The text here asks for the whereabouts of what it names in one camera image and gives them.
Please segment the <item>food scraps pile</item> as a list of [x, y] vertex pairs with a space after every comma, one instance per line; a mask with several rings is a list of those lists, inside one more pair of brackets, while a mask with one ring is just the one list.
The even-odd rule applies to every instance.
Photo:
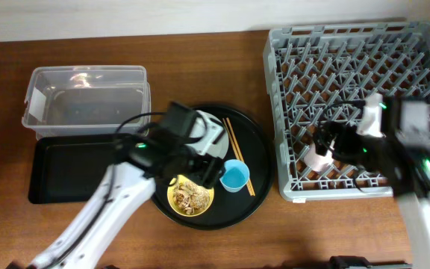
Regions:
[[172, 191], [172, 201], [185, 215], [195, 215], [209, 206], [210, 193], [193, 182], [179, 182]]

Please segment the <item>yellow bowl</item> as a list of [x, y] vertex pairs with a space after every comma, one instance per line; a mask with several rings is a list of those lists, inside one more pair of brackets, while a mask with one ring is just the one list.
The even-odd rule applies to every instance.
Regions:
[[166, 194], [170, 207], [183, 217], [205, 213], [214, 201], [213, 188], [199, 186], [182, 175], [172, 179]]

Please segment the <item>light blue cup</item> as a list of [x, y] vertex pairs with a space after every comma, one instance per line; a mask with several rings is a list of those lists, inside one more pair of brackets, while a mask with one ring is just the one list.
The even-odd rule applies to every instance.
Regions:
[[246, 186], [249, 180], [249, 168], [242, 161], [231, 159], [224, 163], [225, 172], [220, 178], [224, 189], [236, 193]]

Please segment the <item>pink cup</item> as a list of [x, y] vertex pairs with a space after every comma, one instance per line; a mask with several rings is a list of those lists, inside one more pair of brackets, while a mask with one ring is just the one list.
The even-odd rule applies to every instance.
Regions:
[[314, 172], [321, 172], [326, 169], [330, 164], [334, 162], [332, 153], [327, 151], [324, 155], [318, 155], [316, 153], [316, 146], [312, 143], [309, 146], [308, 152], [303, 158], [304, 163], [310, 167]]

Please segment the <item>grey ceramic plate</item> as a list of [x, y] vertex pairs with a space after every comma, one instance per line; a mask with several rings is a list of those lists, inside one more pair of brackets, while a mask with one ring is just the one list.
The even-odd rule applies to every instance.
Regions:
[[229, 141], [222, 120], [208, 112], [199, 110], [199, 113], [208, 124], [208, 133], [205, 136], [205, 138], [208, 138], [208, 148], [205, 150], [205, 153], [224, 159], [228, 151]]

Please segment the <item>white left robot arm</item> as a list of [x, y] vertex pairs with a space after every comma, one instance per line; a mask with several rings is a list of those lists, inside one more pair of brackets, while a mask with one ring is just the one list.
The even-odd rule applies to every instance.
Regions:
[[113, 163], [65, 231], [30, 268], [94, 268], [131, 215], [158, 185], [184, 176], [210, 189], [223, 171], [226, 132], [220, 120], [177, 102], [133, 134], [113, 134]]

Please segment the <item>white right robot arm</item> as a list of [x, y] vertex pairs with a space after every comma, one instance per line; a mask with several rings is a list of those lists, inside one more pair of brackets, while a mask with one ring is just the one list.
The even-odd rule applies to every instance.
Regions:
[[326, 106], [305, 159], [312, 169], [336, 160], [387, 179], [408, 231], [414, 268], [430, 268], [430, 106], [420, 98], [374, 94], [349, 105], [358, 125], [330, 120]]

